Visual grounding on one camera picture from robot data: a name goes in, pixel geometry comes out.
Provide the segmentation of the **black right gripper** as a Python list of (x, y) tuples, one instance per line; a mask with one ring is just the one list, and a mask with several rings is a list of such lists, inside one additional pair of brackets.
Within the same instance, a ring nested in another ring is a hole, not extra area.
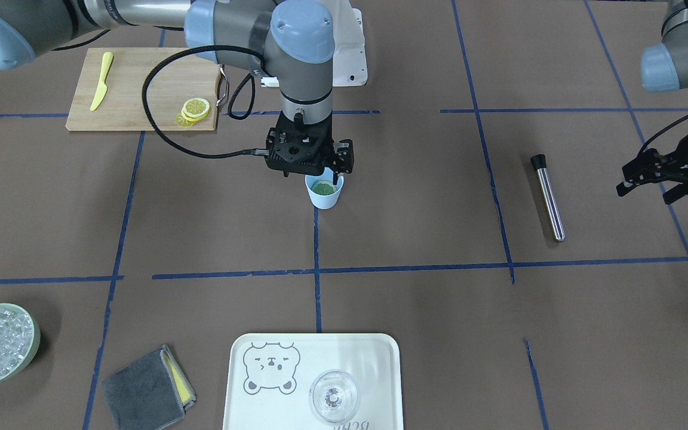
[(341, 174), (354, 168), (354, 145), (351, 139), (334, 141), (333, 115), (314, 124), (305, 124), (279, 114), (266, 136), (265, 163), (284, 176), (302, 174), (320, 176), (328, 168), (332, 184), (338, 186)]

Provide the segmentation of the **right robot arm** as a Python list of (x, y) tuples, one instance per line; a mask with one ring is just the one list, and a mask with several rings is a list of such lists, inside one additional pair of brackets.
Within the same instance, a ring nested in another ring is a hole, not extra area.
[[(0, 1), (0, 70), (29, 65), (94, 30), (122, 26), (179, 28), (188, 49), (158, 63), (142, 84), (145, 117), (170, 147), (202, 159), (257, 156), (284, 175), (352, 172), (354, 145), (332, 136), (335, 20), (317, 1)], [(278, 79), (282, 110), (264, 149), (202, 154), (171, 140), (148, 106), (165, 66), (196, 55)]]

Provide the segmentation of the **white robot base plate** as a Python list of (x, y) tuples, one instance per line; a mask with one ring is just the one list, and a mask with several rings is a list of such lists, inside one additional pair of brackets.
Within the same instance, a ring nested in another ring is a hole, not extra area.
[(267, 1), (249, 46), (285, 96), (305, 103), (368, 79), (365, 35), (349, 1)]

